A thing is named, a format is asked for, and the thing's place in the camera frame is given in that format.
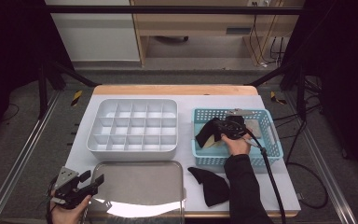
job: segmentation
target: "silver metal tray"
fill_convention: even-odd
[[[107,161],[92,180],[104,174],[87,220],[106,223],[184,223],[183,169],[177,161]]]

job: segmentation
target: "black curtain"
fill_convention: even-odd
[[[300,16],[282,66],[296,61],[306,76],[321,79],[324,113],[348,158],[358,160],[358,0],[309,0],[306,6],[322,13]],[[281,87],[297,82],[298,73],[288,72]]]
[[[62,88],[59,71],[47,66],[58,62],[74,70],[44,0],[0,0],[0,120],[7,110],[10,93],[38,79],[44,64],[53,87]]]

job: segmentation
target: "white cabinet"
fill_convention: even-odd
[[[129,6],[128,0],[46,0],[47,5]],[[131,14],[51,14],[72,62],[140,62]]]

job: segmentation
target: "aluminum rail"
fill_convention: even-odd
[[[54,110],[55,105],[57,104],[60,94],[60,91],[55,91],[50,97],[48,103],[48,110],[45,116],[37,121],[33,131],[31,132],[30,136],[28,137],[28,140],[22,148],[19,157],[13,164],[4,184],[0,188],[0,215],[7,203],[8,198],[10,197],[11,192],[15,188],[17,181],[20,179],[21,173],[24,170],[27,161],[31,157],[31,154],[34,151],[34,147],[36,146],[40,135],[42,134],[43,130],[46,127],[46,124],[48,123],[48,120],[52,114],[52,111]]]
[[[285,99],[287,99],[289,105],[292,107],[292,110],[296,111],[296,108],[294,107],[296,104],[295,96],[288,92],[285,92],[284,95]],[[341,188],[331,173],[330,168],[327,166],[327,163],[321,154],[321,150],[318,148],[318,145],[316,144],[310,130],[307,127],[304,129],[304,137],[307,145],[309,146],[309,151],[313,162],[315,163],[319,175],[321,176],[321,179],[327,188],[328,195],[332,204],[336,208],[341,223],[356,224],[356,218],[354,217],[354,214],[348,205],[345,196],[341,191]]]

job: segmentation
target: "white table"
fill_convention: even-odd
[[[87,148],[87,139],[90,134],[92,122],[95,119],[99,104],[106,99],[172,99],[178,104],[178,144],[173,161],[179,161],[184,170],[184,187],[186,189],[185,217],[228,217],[228,202],[208,207],[203,199],[202,185],[199,185],[194,176],[187,170],[195,167],[195,158],[191,152],[191,139],[194,138],[191,123],[193,108],[262,108],[264,105],[259,95],[189,95],[190,91],[184,91],[184,95],[142,95],[134,93],[110,94],[96,90],[89,101],[83,119],[79,125],[75,142],[69,154],[65,167],[83,173],[93,171],[94,167],[102,162],[97,160]],[[301,210],[290,176],[283,160],[275,161],[271,165],[272,173],[281,194],[283,207],[287,217],[295,216]],[[225,177],[222,169],[215,170]],[[255,175],[260,185],[261,202],[271,217],[278,217],[279,205],[276,200],[269,175],[263,168],[255,169]]]

